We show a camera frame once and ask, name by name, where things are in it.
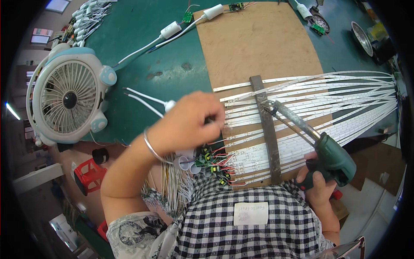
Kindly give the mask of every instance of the green workbench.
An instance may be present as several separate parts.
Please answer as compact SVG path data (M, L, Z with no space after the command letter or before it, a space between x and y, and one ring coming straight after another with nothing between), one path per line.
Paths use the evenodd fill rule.
M316 2L311 0L300 2L308 8L316 5ZM199 4L200 7L192 7L192 11L206 9L219 3L227 4L216 0L199 0L194 3ZM95 50L96 56L103 65L113 66L126 55L156 39L160 35L160 30L172 21L179 22L187 6L187 0L114 2L111 14L105 17L101 27L88 38L86 47ZM327 37L320 37L311 31L296 8L294 9L309 34L324 73L341 70L389 72L386 66L376 65L352 39L351 21L357 22L363 29L374 25L354 1L327 0L319 7L320 13L330 25L329 36L335 44ZM123 87L130 87L165 101L179 100L183 95L196 90L211 92L196 30L192 28L177 40L156 51L148 54L142 52L115 68L118 81L105 95L103 106L108 125L101 132L94 134L96 141L122 142L123 139L129 143L142 133L145 127L159 119L141 103L124 95ZM161 112L164 110L162 105L149 102ZM333 117L341 115L338 112L333 114ZM396 112L365 132L365 135L376 135L378 128L388 125L394 125L393 131L396 131ZM90 135L86 135L82 140L92 139Z

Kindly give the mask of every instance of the floral print sleeve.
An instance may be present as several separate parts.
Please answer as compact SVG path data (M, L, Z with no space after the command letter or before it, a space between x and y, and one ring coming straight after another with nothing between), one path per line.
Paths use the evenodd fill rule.
M157 237L167 229L157 213L137 212L121 217L108 226L106 236L116 259L151 258Z

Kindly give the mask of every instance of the green tool handle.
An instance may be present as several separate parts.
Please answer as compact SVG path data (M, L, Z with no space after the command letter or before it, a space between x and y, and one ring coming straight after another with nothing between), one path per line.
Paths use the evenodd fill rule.
M318 160L310 159L306 161L309 170L305 180L295 184L302 190L308 190L313 187L313 173L320 171L325 181L334 179L338 186L347 185L355 175L356 165L351 156L335 140L325 132L320 135L320 139L315 143L315 151Z

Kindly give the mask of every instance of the fan grille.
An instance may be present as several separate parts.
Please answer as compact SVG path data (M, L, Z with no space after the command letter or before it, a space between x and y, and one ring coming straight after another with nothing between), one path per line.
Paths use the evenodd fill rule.
M91 116L96 101L96 82L86 64L79 61L61 64L43 87L42 116L53 131L72 133Z

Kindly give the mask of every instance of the stool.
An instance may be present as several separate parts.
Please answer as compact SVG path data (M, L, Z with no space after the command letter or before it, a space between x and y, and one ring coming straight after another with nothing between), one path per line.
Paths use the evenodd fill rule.
M107 231L108 231L108 225L106 224L106 221L104 221L99 225L98 233L106 242L109 242L108 239L106 238Z
M86 173L82 173L82 168L85 166L88 167L88 171ZM95 162L94 159L91 158L88 161L81 163L74 172L75 175L75 182L76 185L79 187L80 191L83 195L87 196L88 193L99 190L101 185L97 182L104 178L107 169L99 167ZM89 185L91 183L95 183L96 186L89 189Z

